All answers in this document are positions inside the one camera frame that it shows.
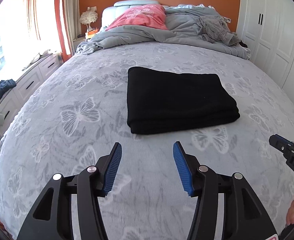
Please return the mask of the white feather lamp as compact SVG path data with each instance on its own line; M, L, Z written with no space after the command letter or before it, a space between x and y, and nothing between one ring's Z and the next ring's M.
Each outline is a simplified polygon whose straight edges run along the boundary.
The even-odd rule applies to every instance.
M86 25L87 32L92 31L91 23L96 22L98 19L97 7L88 7L85 12L80 16L79 22Z

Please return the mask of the grey butterfly bedspread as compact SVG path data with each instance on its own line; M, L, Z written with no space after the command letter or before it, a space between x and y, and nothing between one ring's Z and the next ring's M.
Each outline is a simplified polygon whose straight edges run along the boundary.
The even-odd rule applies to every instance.
M294 172L269 145L294 141L294 104L250 61L148 42L76 54L26 101L0 141L0 222L16 238L56 173L123 157L99 200L110 239L186 239L196 200L183 190L176 141L220 174L241 172L277 231L294 198Z

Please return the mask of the orange curtain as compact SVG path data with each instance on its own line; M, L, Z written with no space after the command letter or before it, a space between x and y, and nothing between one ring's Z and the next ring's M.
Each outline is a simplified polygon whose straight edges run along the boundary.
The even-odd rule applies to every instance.
M41 40L38 16L37 16L37 0L25 0L26 1L26 15L27 25L29 29L32 29L38 40ZM68 37L67 24L65 23L65 5L64 0L54 0L54 13L56 21L56 29L58 32L58 38L60 42L61 56L63 62L66 62L71 58L72 48L70 45L70 39Z

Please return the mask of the window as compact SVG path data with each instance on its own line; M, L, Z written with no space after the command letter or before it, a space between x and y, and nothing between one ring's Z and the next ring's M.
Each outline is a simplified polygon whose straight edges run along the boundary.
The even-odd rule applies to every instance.
M60 52L54 0L0 2L0 81L16 80L46 52Z

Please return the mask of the white window drawer cabinet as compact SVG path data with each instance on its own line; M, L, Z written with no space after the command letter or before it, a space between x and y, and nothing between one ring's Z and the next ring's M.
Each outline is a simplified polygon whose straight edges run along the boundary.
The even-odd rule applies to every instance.
M60 66L59 55L48 54L23 72L16 81L16 87L7 91L0 100L0 112L3 114L0 134L9 128L22 106Z

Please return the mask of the pink pillow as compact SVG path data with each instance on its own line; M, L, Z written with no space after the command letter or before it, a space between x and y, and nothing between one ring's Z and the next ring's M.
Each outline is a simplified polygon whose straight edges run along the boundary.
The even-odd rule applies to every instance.
M168 30L165 20L165 8L162 5L141 5L127 9L106 28L106 31L124 25L140 25L154 29Z

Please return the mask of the grey duvet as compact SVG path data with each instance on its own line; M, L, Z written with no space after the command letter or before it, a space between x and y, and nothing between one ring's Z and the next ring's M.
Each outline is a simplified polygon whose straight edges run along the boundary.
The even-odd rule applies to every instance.
M165 8L165 15L165 24L168 30L140 25L124 25L107 31L105 28L90 40L80 43L76 53L89 55L99 49L156 41L211 49L246 60L250 58L250 50L242 47L240 44L226 46L222 42L211 43L203 40L199 35L200 16L221 16L214 8L194 5L169 7Z

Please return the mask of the white wardrobe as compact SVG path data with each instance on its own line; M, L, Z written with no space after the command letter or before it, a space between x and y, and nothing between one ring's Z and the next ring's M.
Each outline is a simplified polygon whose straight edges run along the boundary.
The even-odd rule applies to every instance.
M294 1L241 0L237 33L251 51L250 61L294 104Z

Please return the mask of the crumpled grey garment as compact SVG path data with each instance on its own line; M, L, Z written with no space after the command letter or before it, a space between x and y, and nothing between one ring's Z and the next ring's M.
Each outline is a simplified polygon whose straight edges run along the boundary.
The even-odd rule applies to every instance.
M241 42L237 34L230 31L222 16L200 16L199 26L199 35L205 41L222 42L226 46L235 46Z

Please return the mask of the black pants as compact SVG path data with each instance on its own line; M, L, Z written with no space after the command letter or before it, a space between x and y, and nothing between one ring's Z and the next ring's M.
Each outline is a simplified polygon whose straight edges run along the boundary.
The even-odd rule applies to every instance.
M236 100L217 74L176 74L144 67L128 70L127 125L133 134L206 128L239 118Z

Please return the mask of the dark blue garment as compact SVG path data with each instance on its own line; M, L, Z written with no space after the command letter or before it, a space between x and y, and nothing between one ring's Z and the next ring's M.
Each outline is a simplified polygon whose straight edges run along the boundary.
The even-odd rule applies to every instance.
M16 87L16 82L13 79L0 81L0 99L10 89Z

